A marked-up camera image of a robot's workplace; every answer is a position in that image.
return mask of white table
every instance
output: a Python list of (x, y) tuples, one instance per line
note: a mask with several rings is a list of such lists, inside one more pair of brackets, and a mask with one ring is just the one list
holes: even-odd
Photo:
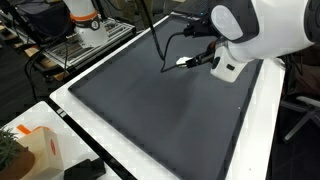
[[(72, 81), (52, 93), (50, 98), (82, 126), (86, 132), (93, 136), (96, 141), (136, 178), (141, 180), (178, 179), (68, 91), (68, 88), (74, 82), (93, 71), (148, 31), (149, 30), (141, 33), (81, 73)], [(264, 61), (231, 161), (230, 170), (227, 175), (228, 180), (265, 179), (283, 79), (284, 68), (282, 68), (279, 59), (268, 59)]]
[[(12, 132), (17, 133), (17, 137), (20, 138), (24, 136), (16, 128), (20, 124), (30, 130), (38, 126), (46, 126), (57, 134), (64, 169), (68, 169), (85, 159), (95, 160), (98, 158), (98, 155), (45, 102), (36, 104), (5, 126), (13, 128)], [(120, 177), (106, 164), (105, 168), (107, 173), (99, 179), (120, 180)], [(54, 179), (62, 180), (63, 172)]]

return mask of table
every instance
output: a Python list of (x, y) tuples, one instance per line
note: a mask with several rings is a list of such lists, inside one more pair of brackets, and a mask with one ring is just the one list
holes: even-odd
[[(68, 91), (74, 82), (99, 67), (148, 31), (141, 33), (53, 92), (50, 98), (136, 178), (141, 180), (178, 179)], [(227, 180), (265, 179), (283, 80), (284, 67), (281, 60), (277, 58), (265, 60), (253, 89), (252, 99), (236, 144)]]
[[(20, 131), (17, 130), (19, 124), (32, 130), (38, 126), (49, 127), (57, 134), (59, 147), (61, 151), (62, 161), (65, 169), (78, 164), (79, 162), (90, 159), (95, 160), (98, 155), (77, 136), (77, 134), (47, 105), (45, 102), (39, 102), (5, 127), (13, 128), (17, 137), (23, 137)], [(120, 180), (120, 177), (105, 164), (107, 173), (99, 179), (105, 180)], [(63, 179), (63, 172), (54, 178), (54, 180)]]

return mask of cardboard box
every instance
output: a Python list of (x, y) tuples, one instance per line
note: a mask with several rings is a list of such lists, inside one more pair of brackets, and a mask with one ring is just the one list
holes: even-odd
[(52, 179), (64, 170), (57, 135), (39, 128), (18, 142), (35, 155), (35, 164), (23, 180)]

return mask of floor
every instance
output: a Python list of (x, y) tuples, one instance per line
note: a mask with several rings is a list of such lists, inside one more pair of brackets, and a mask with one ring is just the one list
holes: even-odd
[[(11, 47), (0, 49), (0, 127), (35, 104), (30, 84), (23, 68), (27, 58), (18, 55)], [(37, 72), (33, 72), (35, 84), (43, 91), (37, 91), (41, 100), (62, 83), (44, 83)], [(294, 137), (284, 144), (280, 140), (302, 114), (284, 108), (279, 109), (277, 131), (270, 156), (268, 180), (320, 180), (320, 128), (312, 122), (306, 124)]]

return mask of gray surface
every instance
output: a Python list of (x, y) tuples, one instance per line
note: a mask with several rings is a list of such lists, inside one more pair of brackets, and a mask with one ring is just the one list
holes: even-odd
[[(172, 19), (162, 23), (161, 46), (184, 27)], [(211, 40), (177, 37), (168, 64), (202, 53)], [(210, 75), (210, 64), (161, 74), (150, 33), (111, 60), (73, 85), (72, 93), (179, 177), (223, 179), (257, 62), (233, 84)]]

